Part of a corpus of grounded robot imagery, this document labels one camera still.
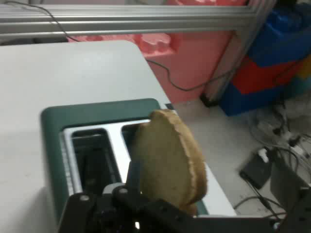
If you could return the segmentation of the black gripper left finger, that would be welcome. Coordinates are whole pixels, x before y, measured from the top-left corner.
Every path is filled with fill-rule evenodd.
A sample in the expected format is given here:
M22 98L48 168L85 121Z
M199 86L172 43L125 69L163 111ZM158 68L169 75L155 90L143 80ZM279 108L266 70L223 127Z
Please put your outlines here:
M60 233L190 233L194 218L163 200L150 201L138 188L140 164L131 161L126 183L108 185L101 196L70 196Z

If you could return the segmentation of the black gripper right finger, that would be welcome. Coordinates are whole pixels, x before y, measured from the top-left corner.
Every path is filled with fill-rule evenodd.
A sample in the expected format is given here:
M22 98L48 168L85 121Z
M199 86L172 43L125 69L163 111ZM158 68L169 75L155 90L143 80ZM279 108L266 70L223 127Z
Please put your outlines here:
M276 233L311 232L311 188L302 188L299 200L278 226Z

